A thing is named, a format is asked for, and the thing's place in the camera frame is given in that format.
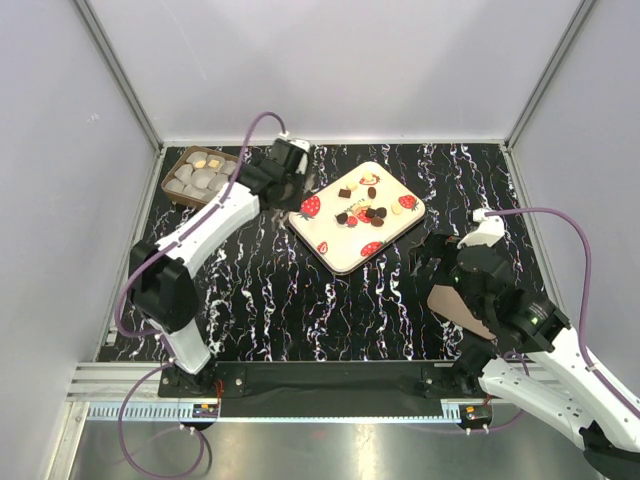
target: box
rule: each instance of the box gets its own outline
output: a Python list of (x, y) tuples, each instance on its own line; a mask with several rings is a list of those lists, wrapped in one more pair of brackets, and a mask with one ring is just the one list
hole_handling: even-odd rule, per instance
[(165, 186), (167, 185), (167, 183), (169, 183), (171, 179), (175, 178), (176, 170), (178, 170), (182, 165), (187, 163), (187, 158), (189, 158), (189, 156), (194, 152), (206, 152), (207, 155), (219, 155), (223, 157), (225, 160), (230, 160), (236, 163), (239, 161), (239, 159), (234, 155), (229, 155), (228, 153), (219, 152), (218, 150), (192, 146), (187, 148), (184, 151), (184, 153), (180, 156), (180, 158), (178, 159), (176, 164), (173, 166), (173, 168), (169, 171), (169, 173), (167, 173), (167, 176), (164, 177), (164, 180), (162, 180), (162, 183), (160, 185), (162, 187), (162, 191), (169, 198), (169, 200), (171, 200), (172, 202), (178, 203), (180, 205), (184, 205), (186, 207), (193, 207), (197, 210), (200, 210), (202, 207), (204, 207), (207, 204), (207, 202), (200, 200), (198, 198), (193, 198), (188, 195), (184, 195), (182, 193), (176, 193), (176, 192), (172, 192), (170, 190), (165, 189)]

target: floor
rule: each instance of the floor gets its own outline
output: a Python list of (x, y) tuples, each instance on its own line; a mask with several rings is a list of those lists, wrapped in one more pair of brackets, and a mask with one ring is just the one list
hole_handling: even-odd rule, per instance
[[(497, 422), (513, 415), (502, 406)], [(172, 433), (149, 444), (167, 424), (127, 423), (125, 439), (146, 469), (175, 475), (189, 468), (197, 441)], [(467, 437), (416, 425), (280, 425), (220, 423), (205, 431), (208, 455), (189, 478), (211, 480), (596, 480), (600, 477), (571, 442), (525, 416), (508, 430)], [(115, 422), (88, 422), (72, 480), (141, 479), (125, 461)]]
[[(222, 148), (238, 154), (238, 148)], [(264, 154), (254, 147), (251, 155)], [(169, 148), (144, 239), (154, 242), (193, 214), (159, 188), (184, 149)], [(297, 239), (281, 212), (267, 212), (232, 235), (196, 278), (204, 307), (197, 323), (219, 360), (323, 361), (438, 359), (456, 356), (459, 327), (426, 309), (429, 285), (409, 275), (408, 251), (431, 230), (464, 234), (474, 208), (518, 205), (498, 144), (328, 145), (313, 158), (310, 193), (365, 161), (381, 163), (427, 205), (424, 221), (363, 267), (332, 275)], [(506, 220), (498, 250), (520, 284), (542, 289), (521, 218)], [(125, 325), (142, 318), (127, 307)], [(118, 336), (99, 361), (150, 361), (164, 352), (153, 338)]]

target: strawberry print tray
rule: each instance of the strawberry print tray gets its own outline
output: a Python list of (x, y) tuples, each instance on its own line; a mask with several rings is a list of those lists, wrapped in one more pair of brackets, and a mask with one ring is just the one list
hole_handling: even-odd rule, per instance
[(289, 223), (329, 270), (344, 275), (419, 222), (425, 210), (381, 165), (366, 162), (306, 199)]

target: gray floor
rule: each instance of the gray floor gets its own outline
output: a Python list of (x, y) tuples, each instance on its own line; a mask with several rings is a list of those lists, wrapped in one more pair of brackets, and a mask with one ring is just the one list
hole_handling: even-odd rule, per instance
[[(503, 407), (498, 423), (511, 415)], [(143, 445), (166, 423), (127, 423), (129, 449)], [(592, 480), (601, 479), (567, 439), (526, 416), (493, 435), (442, 435), (405, 425), (218, 424), (206, 431), (213, 464), (191, 478), (224, 480)], [(137, 461), (154, 473), (186, 469), (197, 440), (182, 432), (149, 445)], [(144, 478), (122, 459), (114, 422), (88, 422), (74, 480)]]

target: brown box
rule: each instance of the brown box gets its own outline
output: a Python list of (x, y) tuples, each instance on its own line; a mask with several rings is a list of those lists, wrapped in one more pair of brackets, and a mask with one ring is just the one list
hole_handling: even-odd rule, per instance
[(162, 184), (161, 184), (162, 191), (165, 193), (165, 195), (172, 202), (179, 203), (180, 205), (185, 205), (187, 207), (194, 207), (200, 210), (202, 207), (204, 207), (207, 204), (206, 202), (203, 202), (202, 200), (199, 200), (197, 198), (192, 198), (187, 195), (183, 195), (181, 193), (172, 192), (164, 188), (169, 182), (169, 180), (171, 180), (172, 178), (175, 178), (174, 174), (176, 173), (176, 170), (178, 170), (182, 165), (187, 163), (187, 158), (189, 158), (189, 156), (194, 152), (206, 152), (207, 155), (219, 155), (223, 157), (225, 160), (230, 160), (236, 163), (238, 162), (238, 157), (229, 155), (228, 153), (219, 152), (218, 150), (211, 150), (210, 148), (197, 147), (194, 145), (193, 147), (187, 148), (184, 151), (184, 153), (180, 156), (176, 164), (173, 166), (173, 168), (169, 170), (169, 173), (167, 173), (167, 176), (164, 177), (164, 180), (162, 180)]

